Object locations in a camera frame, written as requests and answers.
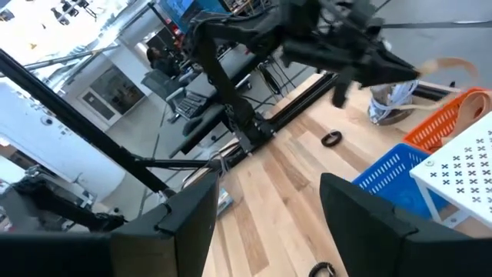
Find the person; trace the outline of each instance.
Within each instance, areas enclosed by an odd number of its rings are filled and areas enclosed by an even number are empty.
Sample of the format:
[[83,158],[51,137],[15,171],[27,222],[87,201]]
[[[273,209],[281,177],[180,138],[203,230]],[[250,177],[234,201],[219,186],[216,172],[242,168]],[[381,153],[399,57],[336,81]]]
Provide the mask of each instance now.
[[155,47],[147,49],[147,59],[152,69],[158,69],[169,78],[178,76],[180,70],[169,55],[162,55]]

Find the tan strap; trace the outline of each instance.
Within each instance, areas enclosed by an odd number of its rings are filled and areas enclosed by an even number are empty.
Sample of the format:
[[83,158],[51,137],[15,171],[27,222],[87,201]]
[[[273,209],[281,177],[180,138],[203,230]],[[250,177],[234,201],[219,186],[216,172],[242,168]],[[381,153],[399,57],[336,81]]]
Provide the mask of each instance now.
[[[421,78],[424,75],[438,72],[441,69],[456,67],[463,67],[468,72],[468,74],[470,74],[473,84],[478,83],[479,74],[477,68],[471,62],[466,61],[462,58],[436,58],[425,62],[420,68],[417,68],[417,70],[421,73],[419,76],[419,78]],[[401,105],[396,107],[395,109],[420,109],[433,111],[445,105],[447,101],[448,99],[443,99],[435,102],[433,105]]]
[[475,122],[483,118],[492,109],[492,92],[472,92],[463,100],[458,109],[453,131],[442,138],[445,145]]

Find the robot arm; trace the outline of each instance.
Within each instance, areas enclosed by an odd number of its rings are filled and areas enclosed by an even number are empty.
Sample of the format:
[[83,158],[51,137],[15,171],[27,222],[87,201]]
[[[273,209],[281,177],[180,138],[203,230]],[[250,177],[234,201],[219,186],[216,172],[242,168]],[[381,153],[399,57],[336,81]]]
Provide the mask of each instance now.
[[[373,18],[375,7],[368,0],[337,5],[346,8],[348,14],[342,15],[329,0],[281,0],[279,6],[247,18],[201,12],[191,22],[185,51],[203,65],[212,63],[207,58],[205,61],[204,55],[215,55],[213,38],[239,42],[265,58],[282,46],[285,65],[299,62],[339,74],[333,97],[333,104],[339,108],[352,81],[366,87],[418,78],[419,72],[412,65],[391,54],[381,43],[384,22]],[[320,30],[324,9],[335,17],[332,22],[325,19],[327,32]],[[215,76],[220,75],[216,74],[216,66],[209,70],[207,67],[204,70],[223,95],[218,83],[226,81]]]

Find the white wall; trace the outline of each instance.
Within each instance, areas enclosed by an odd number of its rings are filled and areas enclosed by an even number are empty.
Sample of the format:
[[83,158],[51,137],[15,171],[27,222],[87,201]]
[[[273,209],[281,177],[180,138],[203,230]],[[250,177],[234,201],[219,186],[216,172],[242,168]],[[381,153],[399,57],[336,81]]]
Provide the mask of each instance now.
[[109,125],[105,120],[97,116],[87,105],[82,103],[79,99],[81,93],[87,90],[87,88],[106,72],[113,63],[106,58],[104,55],[99,55],[94,58],[94,60],[89,63],[82,71],[75,76],[75,79],[67,85],[64,85],[62,90],[66,92],[64,100],[80,112],[86,119],[92,122],[94,125],[98,126],[103,132],[109,129]]
[[[125,177],[114,161],[88,144],[32,101],[19,98],[0,83],[0,137],[67,182],[79,184],[100,198],[107,197]],[[44,124],[47,119],[52,124]]]
[[152,90],[141,84],[141,80],[151,69],[148,67],[147,61],[142,61],[141,56],[135,50],[135,46],[120,45],[117,49],[107,51],[103,55],[106,55],[145,95],[153,93]]
[[25,170],[7,158],[0,156],[0,180],[9,184],[18,182],[24,177]]
[[[146,5],[145,0],[138,0],[134,7],[141,8]],[[158,11],[167,18],[162,10],[157,7]],[[120,36],[118,42],[122,44],[120,48],[100,54],[94,58],[81,72],[75,76],[75,80],[62,89],[67,94],[64,99],[80,112],[89,121],[94,123],[103,132],[107,131],[111,126],[106,121],[96,115],[86,104],[79,100],[79,96],[83,93],[90,84],[92,84],[99,76],[108,70],[112,65],[117,66],[132,82],[138,86],[146,95],[150,95],[152,91],[141,84],[145,73],[151,70],[151,67],[136,45],[150,32],[162,28],[163,25],[153,11],[147,11],[132,25],[130,25]]]

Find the desk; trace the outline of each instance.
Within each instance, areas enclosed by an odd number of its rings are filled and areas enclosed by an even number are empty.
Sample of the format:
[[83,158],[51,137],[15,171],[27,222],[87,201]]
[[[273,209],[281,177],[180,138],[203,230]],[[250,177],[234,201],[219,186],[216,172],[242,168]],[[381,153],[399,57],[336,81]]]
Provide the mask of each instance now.
[[[255,61],[256,55],[252,53],[245,54],[246,51],[246,46],[238,45],[225,53],[220,60],[222,68],[234,84],[239,83],[258,64]],[[212,98],[217,93],[215,87],[208,82],[208,77],[205,73],[201,73],[191,81],[186,86],[186,89],[207,98]]]
[[171,149],[168,157],[172,158],[178,152],[183,151],[185,154],[190,152],[211,130],[221,121],[227,120],[223,112],[224,106],[212,104],[201,115],[203,120],[200,125],[196,126],[189,135],[183,135],[183,128],[188,122],[187,119],[180,116],[175,123],[165,123],[160,130],[160,138],[167,149]]
[[[256,55],[251,53],[245,54],[245,51],[246,46],[238,45],[236,48],[227,52],[221,59],[222,67],[234,84],[238,84],[258,64]],[[191,81],[186,86],[186,90],[207,98],[214,98],[217,94],[215,87],[208,83],[208,77],[205,73],[201,73]],[[161,127],[160,133],[161,139],[171,149],[168,157],[172,158],[180,151],[183,151],[184,154],[190,152],[219,122],[226,120],[223,111],[224,108],[222,106],[212,105],[204,112],[203,122],[188,136],[182,135],[186,119],[180,117],[174,124],[164,124]]]
[[[312,75],[272,113],[319,78]],[[402,122],[379,127],[366,115],[367,89],[352,86],[347,96],[346,108],[337,109],[326,94],[224,177],[221,184],[234,205],[217,221],[203,276],[301,277],[320,261],[331,262],[338,276],[347,276],[324,220],[321,173],[354,179],[430,114],[415,111]],[[327,149],[320,139],[331,129],[342,131],[344,141]]]

